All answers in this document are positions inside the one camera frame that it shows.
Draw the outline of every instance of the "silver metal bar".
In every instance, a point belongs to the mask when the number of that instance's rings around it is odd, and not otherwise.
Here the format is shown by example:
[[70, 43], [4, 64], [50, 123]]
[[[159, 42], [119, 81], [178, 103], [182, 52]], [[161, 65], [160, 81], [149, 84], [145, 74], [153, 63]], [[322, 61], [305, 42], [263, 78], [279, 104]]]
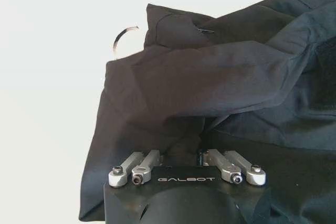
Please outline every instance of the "silver metal bar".
[[233, 164], [239, 166], [246, 176], [247, 182], [254, 186], [262, 186], [266, 182], [266, 173], [258, 165], [253, 165], [235, 151], [228, 151], [224, 156]]
[[112, 187], [124, 186], [132, 169], [139, 165], [143, 158], [142, 152], [133, 152], [120, 166], [113, 167], [109, 173], [109, 185]]
[[151, 180], [152, 169], [160, 165], [160, 151], [151, 150], [142, 163], [132, 170], [132, 182], [136, 186], [145, 184]]
[[217, 149], [204, 153], [203, 160], [203, 165], [217, 166], [223, 180], [232, 184], [240, 184], [243, 181], [240, 168], [229, 162]]

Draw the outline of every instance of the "hex bolt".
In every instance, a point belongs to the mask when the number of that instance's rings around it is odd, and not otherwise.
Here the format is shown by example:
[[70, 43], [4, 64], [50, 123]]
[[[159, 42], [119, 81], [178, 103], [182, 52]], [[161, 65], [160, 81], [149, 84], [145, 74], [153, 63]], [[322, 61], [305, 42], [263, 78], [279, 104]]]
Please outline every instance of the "hex bolt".
[[134, 175], [132, 178], [132, 182], [136, 186], [140, 186], [142, 184], [143, 178], [140, 175]]
[[243, 178], [239, 174], [233, 174], [231, 177], [231, 180], [234, 184], [237, 184], [237, 185], [243, 182]]
[[251, 170], [255, 173], [260, 173], [261, 167], [259, 165], [251, 165]]
[[122, 166], [114, 166], [112, 168], [112, 173], [113, 175], [122, 175], [123, 174]]

